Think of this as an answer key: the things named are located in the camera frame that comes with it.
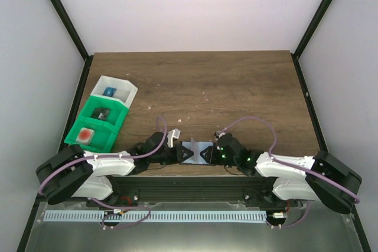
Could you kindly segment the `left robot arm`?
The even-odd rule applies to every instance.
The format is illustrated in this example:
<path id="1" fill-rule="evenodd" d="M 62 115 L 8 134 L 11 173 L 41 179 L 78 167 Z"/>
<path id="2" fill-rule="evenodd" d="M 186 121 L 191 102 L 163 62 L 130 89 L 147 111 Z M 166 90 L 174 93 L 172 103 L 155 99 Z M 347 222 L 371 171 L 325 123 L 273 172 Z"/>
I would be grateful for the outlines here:
<path id="1" fill-rule="evenodd" d="M 152 163 L 183 163 L 197 154 L 193 141 L 174 143 L 179 135 L 177 129 L 155 132 L 146 141 L 118 153 L 94 153 L 80 145 L 68 146 L 36 169 L 38 193 L 50 205 L 69 198 L 95 198 L 114 207 L 121 195 L 114 177 L 137 175 Z"/>

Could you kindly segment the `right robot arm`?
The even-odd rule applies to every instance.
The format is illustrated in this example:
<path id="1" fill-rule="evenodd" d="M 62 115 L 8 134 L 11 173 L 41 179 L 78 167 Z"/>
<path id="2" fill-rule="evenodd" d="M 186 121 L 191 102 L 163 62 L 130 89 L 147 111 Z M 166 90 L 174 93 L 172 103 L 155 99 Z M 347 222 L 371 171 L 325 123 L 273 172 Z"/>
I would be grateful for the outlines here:
<path id="1" fill-rule="evenodd" d="M 199 155 L 209 165 L 234 166 L 245 176 L 270 179 L 272 184 L 263 190 L 262 198 L 271 207 L 297 199 L 321 202 L 337 213 L 349 214 L 359 202 L 361 176 L 325 151 L 315 156 L 274 155 L 248 150 L 231 133 L 222 133 Z"/>

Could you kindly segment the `black leather card holder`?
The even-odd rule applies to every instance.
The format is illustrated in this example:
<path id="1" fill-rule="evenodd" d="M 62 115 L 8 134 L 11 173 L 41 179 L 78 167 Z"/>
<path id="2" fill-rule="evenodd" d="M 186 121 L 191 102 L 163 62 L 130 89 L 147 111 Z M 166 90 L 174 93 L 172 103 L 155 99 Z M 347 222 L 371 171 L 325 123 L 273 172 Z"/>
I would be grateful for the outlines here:
<path id="1" fill-rule="evenodd" d="M 213 142 L 196 142 L 193 138 L 190 141 L 182 141 L 179 145 L 185 146 L 187 149 L 194 152 L 194 155 L 191 158 L 188 158 L 182 165 L 210 165 L 206 163 L 205 160 L 200 156 L 200 152 L 208 146 L 213 146 Z"/>

